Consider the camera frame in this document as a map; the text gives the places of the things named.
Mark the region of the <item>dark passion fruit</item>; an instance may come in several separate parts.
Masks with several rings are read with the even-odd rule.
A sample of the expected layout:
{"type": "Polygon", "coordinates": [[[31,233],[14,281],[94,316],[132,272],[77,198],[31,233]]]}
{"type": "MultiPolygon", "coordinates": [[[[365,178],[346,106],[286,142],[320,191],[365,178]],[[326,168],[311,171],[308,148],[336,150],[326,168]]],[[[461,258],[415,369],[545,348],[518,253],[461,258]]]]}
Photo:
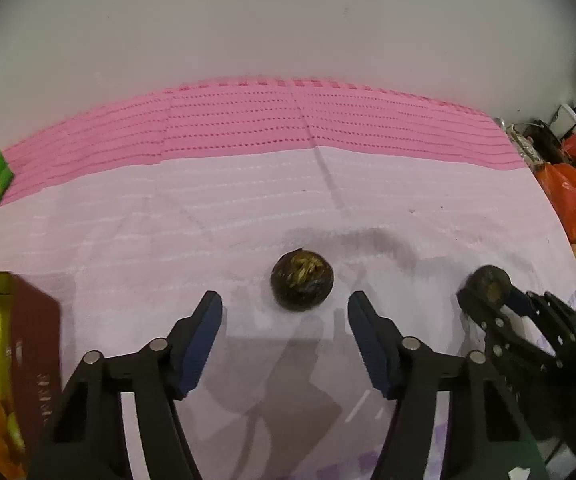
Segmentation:
{"type": "Polygon", "coordinates": [[[280,307],[306,311],[322,304],[333,287],[330,263],[304,248],[282,255],[271,270],[271,292],[280,307]]]}
{"type": "Polygon", "coordinates": [[[498,266],[480,266],[466,280],[466,289],[489,307],[500,310],[507,304],[512,283],[508,273],[498,266]]]}

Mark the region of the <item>gold and maroon toffee tin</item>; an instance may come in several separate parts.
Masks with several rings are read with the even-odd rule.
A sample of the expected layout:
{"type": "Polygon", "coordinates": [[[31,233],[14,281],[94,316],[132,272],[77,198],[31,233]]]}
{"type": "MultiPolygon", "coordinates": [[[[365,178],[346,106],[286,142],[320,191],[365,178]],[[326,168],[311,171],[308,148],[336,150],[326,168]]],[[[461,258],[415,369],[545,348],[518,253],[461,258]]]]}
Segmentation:
{"type": "Polygon", "coordinates": [[[26,475],[60,393],[59,304],[20,276],[0,272],[0,402],[11,451],[26,475]]]}

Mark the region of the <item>pink and purple tablecloth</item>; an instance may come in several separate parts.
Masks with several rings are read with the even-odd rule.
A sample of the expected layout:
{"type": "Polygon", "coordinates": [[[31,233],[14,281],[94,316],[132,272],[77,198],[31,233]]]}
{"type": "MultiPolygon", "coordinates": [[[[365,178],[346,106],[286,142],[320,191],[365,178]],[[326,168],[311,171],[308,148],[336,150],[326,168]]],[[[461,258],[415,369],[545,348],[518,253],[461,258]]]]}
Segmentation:
{"type": "Polygon", "coordinates": [[[0,270],[61,305],[64,374],[222,296],[178,408],[207,479],[369,476],[392,405],[346,322],[356,289],[448,354],[482,345],[456,294],[483,264],[576,310],[556,213],[468,107],[319,80],[191,84],[59,122],[5,157],[0,270]]]}

